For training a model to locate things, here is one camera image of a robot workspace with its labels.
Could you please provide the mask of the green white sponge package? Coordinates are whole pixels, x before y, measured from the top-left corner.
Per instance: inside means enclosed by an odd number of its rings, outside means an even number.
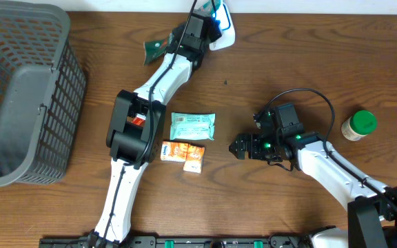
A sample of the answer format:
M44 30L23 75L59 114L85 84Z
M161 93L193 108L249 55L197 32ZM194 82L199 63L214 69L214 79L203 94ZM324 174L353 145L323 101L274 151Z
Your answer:
M166 38L144 42L144 65L149 65L161 55L175 53L177 48L178 55L181 52L190 52L193 61L200 57L205 47L210 44L207 39L208 24L220 3L221 1L207 1L189 13L187 21L180 23Z

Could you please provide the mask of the orange white box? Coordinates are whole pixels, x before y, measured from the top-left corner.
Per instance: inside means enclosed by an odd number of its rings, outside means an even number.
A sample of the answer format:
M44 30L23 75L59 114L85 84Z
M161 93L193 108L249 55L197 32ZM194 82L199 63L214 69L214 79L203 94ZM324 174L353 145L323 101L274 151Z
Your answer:
M183 166L186 172L200 174L203 168L205 148L195 145L190 145L187 150L187 157Z

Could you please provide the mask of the mint green wipes packet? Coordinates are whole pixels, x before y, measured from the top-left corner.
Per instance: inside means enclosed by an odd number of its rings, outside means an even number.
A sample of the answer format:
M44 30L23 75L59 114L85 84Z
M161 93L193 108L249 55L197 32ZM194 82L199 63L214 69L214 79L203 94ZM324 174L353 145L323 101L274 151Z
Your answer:
M171 140L214 140L215 114L186 114L173 112L171 117Z

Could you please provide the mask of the orange small box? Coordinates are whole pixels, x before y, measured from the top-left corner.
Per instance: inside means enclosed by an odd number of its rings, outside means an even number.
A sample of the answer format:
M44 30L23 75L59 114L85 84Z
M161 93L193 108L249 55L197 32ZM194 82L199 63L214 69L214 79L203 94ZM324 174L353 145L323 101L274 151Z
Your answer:
M162 161L184 163L187 159L187 143L163 141L160 158Z

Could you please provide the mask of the green-lidded white jar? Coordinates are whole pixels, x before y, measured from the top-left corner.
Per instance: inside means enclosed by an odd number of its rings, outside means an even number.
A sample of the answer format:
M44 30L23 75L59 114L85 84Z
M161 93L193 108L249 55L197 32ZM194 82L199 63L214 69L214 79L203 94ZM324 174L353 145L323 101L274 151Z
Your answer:
M341 125L341 132L347 140L359 141L374 132L377 126L378 121L373 113L367 110L360 110Z

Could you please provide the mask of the red sachet packet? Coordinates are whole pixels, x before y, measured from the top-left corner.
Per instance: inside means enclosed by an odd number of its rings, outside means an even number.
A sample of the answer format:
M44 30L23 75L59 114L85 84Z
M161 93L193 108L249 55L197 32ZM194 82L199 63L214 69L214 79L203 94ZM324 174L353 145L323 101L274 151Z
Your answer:
M144 126L145 125L145 117L137 115L132 119L131 123L134 125L138 125L138 126Z

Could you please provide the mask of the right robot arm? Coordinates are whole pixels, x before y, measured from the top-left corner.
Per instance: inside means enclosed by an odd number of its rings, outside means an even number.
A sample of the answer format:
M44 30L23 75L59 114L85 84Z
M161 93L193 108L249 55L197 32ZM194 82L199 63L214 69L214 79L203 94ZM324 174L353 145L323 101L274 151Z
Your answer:
M320 183L346 210L346 230L327 226L308 234L273 235L271 247L397 247L397 187L360 171L317 132L306 132L291 103L254 115L259 132L240 133L229 151L237 159L294 169Z

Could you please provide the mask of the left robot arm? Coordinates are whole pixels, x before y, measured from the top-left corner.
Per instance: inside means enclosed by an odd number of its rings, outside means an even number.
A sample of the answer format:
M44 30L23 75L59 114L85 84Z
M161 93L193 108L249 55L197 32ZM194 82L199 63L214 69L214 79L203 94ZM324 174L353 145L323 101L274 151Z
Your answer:
M167 39L163 62L141 87L120 91L106 137L111 179L101 219L88 239L90 247L118 247L131 227L140 179L160 147L166 106L200 68L211 43L223 36L217 13L194 10Z

